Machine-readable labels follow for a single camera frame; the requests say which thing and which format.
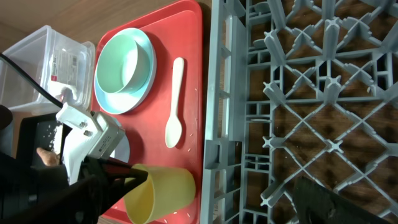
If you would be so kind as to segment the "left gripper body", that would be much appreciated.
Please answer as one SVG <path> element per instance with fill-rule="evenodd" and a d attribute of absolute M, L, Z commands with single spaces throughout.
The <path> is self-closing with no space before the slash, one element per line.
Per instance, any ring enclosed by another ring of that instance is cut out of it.
<path fill-rule="evenodd" d="M 97 223 L 101 199 L 93 175 L 70 185 L 65 166 L 35 169 L 1 154 L 1 223 Z"/>

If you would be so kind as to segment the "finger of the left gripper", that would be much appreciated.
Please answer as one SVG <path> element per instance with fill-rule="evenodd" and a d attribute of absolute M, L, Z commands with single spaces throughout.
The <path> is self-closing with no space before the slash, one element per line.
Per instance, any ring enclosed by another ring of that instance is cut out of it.
<path fill-rule="evenodd" d="M 133 168 L 132 165 L 113 158 L 87 157 L 83 161 L 83 174 L 96 179 L 100 215 L 148 178 L 148 171 Z"/>

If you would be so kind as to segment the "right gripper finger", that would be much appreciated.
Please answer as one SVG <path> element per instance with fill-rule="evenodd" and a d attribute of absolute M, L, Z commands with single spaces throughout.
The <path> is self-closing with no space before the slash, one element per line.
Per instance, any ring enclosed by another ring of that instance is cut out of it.
<path fill-rule="evenodd" d="M 395 206 L 362 180 L 334 192 L 302 176 L 293 188 L 300 223 L 394 223 Z"/>

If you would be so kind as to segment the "small light blue plate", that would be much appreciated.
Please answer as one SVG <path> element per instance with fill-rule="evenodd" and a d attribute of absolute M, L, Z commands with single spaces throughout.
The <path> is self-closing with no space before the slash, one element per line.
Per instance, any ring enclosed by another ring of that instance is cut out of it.
<path fill-rule="evenodd" d="M 130 146 L 127 136 L 122 138 L 115 150 L 111 153 L 110 157 L 125 163 L 129 162 Z"/>

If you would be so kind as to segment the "yellow plastic cup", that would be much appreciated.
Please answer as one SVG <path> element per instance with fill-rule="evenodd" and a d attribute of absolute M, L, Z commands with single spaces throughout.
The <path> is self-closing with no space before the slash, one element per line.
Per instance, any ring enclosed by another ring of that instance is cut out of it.
<path fill-rule="evenodd" d="M 145 166 L 147 180 L 124 196 L 126 213 L 133 223 L 150 223 L 190 205 L 196 185 L 192 174 L 179 167 Z"/>

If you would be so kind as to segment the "white rice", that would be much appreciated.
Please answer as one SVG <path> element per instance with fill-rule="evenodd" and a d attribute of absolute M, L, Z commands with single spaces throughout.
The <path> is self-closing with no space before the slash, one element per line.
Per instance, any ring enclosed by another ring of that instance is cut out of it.
<path fill-rule="evenodd" d="M 40 123 L 38 128 L 39 147 L 56 154 L 60 154 L 62 147 L 63 125 L 57 121 L 49 121 Z"/>

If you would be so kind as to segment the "white plastic spoon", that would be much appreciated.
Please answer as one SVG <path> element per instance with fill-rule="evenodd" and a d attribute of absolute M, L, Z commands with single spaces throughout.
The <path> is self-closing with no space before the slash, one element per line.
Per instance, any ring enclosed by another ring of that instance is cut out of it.
<path fill-rule="evenodd" d="M 172 67 L 170 116 L 165 127 L 165 144 L 168 148 L 175 147 L 182 135 L 182 124 L 178 118 L 178 101 L 182 85 L 184 65 L 184 59 L 178 57 L 174 60 Z"/>

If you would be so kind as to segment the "light green bowl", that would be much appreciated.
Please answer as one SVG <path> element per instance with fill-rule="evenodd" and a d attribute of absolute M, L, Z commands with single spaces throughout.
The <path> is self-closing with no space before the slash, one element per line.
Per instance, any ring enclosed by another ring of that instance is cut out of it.
<path fill-rule="evenodd" d="M 131 34 L 115 35 L 100 53 L 96 81 L 109 94 L 134 93 L 149 77 L 151 48 Z"/>

